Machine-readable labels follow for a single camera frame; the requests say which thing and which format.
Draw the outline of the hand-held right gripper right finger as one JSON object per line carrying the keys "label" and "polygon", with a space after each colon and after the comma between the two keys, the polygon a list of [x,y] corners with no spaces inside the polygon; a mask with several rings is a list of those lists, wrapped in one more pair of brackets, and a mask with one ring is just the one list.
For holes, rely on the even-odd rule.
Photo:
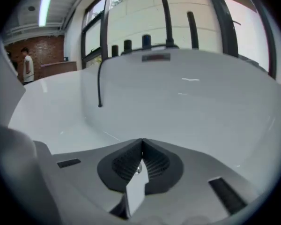
{"label": "hand-held right gripper right finger", "polygon": [[132,222],[211,225],[258,197],[248,180],[210,155],[157,140],[141,145],[149,181]]}

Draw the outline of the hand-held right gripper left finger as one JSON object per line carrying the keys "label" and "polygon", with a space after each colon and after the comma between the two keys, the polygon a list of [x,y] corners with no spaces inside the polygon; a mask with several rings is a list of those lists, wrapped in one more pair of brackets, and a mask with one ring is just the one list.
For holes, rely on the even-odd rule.
{"label": "hand-held right gripper left finger", "polygon": [[141,143],[132,139],[52,154],[45,143],[36,141],[37,162],[50,195],[50,224],[135,224],[126,186],[141,161]]}

